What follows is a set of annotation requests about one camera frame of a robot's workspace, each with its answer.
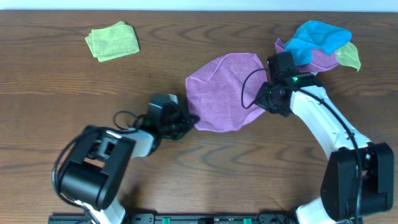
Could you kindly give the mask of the purple microfiber cloth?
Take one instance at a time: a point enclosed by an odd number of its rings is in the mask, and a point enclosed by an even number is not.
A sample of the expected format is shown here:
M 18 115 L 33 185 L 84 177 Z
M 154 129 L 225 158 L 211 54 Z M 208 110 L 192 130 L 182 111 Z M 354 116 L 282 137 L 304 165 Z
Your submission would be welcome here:
M 185 79 L 188 108 L 200 117 L 199 131 L 225 133 L 238 131 L 265 110 L 249 105 L 261 85 L 267 81 L 266 71 L 257 54 L 230 53 L 218 57 Z

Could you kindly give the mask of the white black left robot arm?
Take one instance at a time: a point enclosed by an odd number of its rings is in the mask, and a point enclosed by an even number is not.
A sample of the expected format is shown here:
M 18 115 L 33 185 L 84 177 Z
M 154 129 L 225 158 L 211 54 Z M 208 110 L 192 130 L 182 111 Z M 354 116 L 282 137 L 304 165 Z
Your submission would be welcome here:
M 83 214 L 54 215 L 49 223 L 132 223 L 117 196 L 129 161 L 151 155 L 164 139 L 183 138 L 199 120 L 176 103 L 152 103 L 126 128 L 87 126 L 61 151 L 52 170 L 57 196 Z

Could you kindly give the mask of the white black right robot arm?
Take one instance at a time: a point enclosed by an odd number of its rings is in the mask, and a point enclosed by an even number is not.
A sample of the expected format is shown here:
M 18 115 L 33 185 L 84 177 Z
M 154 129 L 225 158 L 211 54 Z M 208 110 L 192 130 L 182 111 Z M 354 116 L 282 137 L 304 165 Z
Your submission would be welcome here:
M 328 159 L 320 197 L 296 209 L 298 223 L 360 223 L 363 216 L 392 208 L 393 150 L 361 134 L 331 102 L 315 75 L 265 82 L 255 104 L 270 113 L 298 116 Z

